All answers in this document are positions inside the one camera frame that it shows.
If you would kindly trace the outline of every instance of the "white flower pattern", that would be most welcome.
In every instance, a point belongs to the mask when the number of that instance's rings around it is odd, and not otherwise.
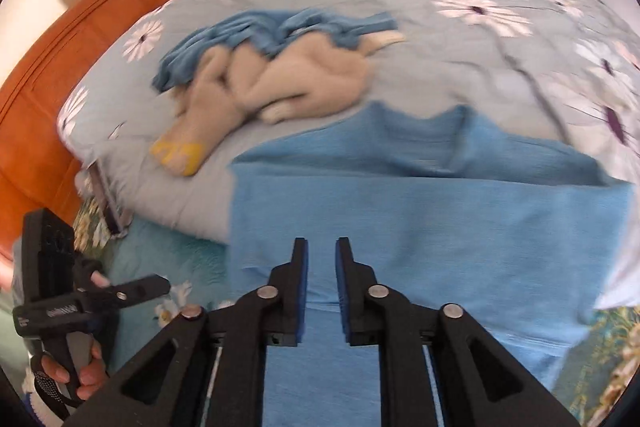
[[[594,84],[576,75],[555,73],[543,79],[543,89],[556,100],[574,147],[598,160],[610,176],[640,181],[640,144],[634,134],[634,112]]]
[[[142,28],[135,30],[127,42],[124,43],[123,57],[128,57],[127,62],[140,60],[150,52],[162,36],[162,22],[159,20],[149,21]]]
[[[615,41],[613,45],[622,58],[624,58],[634,68],[636,68],[636,70],[640,71],[640,60],[638,60],[638,58],[629,51],[629,48],[626,47],[626,44],[624,42]]]
[[[191,293],[191,283],[185,281],[177,286],[171,286],[169,298],[163,299],[162,303],[155,308],[158,325],[164,328],[180,313],[180,309],[186,306],[187,298]]]
[[[516,37],[531,35],[527,28],[528,19],[519,16],[507,8],[500,8],[489,0],[435,0],[436,6],[445,8],[440,10],[445,17],[462,18],[469,25],[484,24],[493,29],[501,37]]]
[[[62,106],[62,110],[58,115],[58,133],[64,140],[69,139],[73,129],[76,127],[76,116],[84,107],[88,94],[88,89],[82,86]]]
[[[548,0],[559,6],[562,11],[569,14],[571,17],[579,19],[582,17],[582,10],[576,7],[576,1],[571,0]]]
[[[612,107],[622,103],[628,109],[638,109],[633,82],[628,74],[620,70],[623,62],[618,54],[604,42],[585,40],[576,42],[575,52],[593,64],[587,70],[606,87],[603,97],[607,105]]]

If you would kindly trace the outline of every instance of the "finger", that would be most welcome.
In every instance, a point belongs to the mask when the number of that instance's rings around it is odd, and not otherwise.
[[[56,382],[69,383],[68,371],[51,357],[47,355],[42,357],[42,368],[45,374]]]
[[[78,376],[82,385],[95,385],[106,381],[108,378],[102,360],[93,360],[80,370]]]
[[[80,400],[89,400],[93,394],[95,394],[98,389],[101,388],[102,383],[96,383],[93,385],[84,385],[82,387],[78,387],[78,398]]]
[[[108,286],[111,286],[111,281],[98,271],[91,274],[91,282],[98,286],[98,288],[107,288]]]
[[[94,340],[94,343],[91,345],[91,356],[94,357],[94,359],[102,360],[102,346],[96,340]]]

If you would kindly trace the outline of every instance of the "beige stuffed toy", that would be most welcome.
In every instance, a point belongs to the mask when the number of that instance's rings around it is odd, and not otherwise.
[[[150,153],[169,172],[191,176],[227,134],[253,115],[277,123],[345,110],[367,89],[365,56],[403,40],[396,31],[366,34],[350,51],[324,33],[309,32],[271,62],[249,41],[233,52],[214,46],[202,55],[191,84],[172,89],[177,120]]]

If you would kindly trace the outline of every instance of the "wooden headboard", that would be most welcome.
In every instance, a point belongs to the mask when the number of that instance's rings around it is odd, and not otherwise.
[[[26,212],[48,206],[71,223],[80,164],[58,139],[58,112],[98,58],[167,0],[80,0],[54,22],[0,87],[0,253]]]

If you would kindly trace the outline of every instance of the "blue towel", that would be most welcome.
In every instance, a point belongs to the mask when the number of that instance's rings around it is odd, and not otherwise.
[[[310,31],[328,33],[336,46],[354,50],[361,35],[396,28],[396,21],[387,13],[354,19],[316,8],[248,10],[185,37],[162,58],[152,85],[163,92],[188,84],[204,51],[216,44],[233,49],[249,39],[258,51],[271,58]]]
[[[632,197],[592,158],[465,106],[416,120],[373,103],[233,169],[237,295],[289,259],[293,238],[309,240],[306,334],[300,348],[270,349],[266,427],[375,425],[377,353],[346,347],[340,331],[338,237],[411,301],[464,306],[551,387],[588,333]]]

